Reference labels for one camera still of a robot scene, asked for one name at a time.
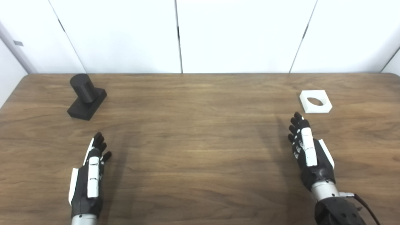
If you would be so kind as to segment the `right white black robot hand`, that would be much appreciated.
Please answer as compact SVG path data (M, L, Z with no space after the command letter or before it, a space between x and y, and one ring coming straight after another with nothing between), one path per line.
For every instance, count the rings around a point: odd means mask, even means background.
M302 184L311 190L320 181L335 183L334 161L323 140L314 138L309 121L299 112L295 112L290 121L288 139Z

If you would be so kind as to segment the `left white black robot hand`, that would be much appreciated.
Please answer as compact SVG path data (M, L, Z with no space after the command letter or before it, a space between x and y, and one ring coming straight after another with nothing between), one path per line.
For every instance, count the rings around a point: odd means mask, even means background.
M112 156L101 132L91 139L84 162L73 168L68 201L73 225L95 225L103 208L102 179L106 161Z

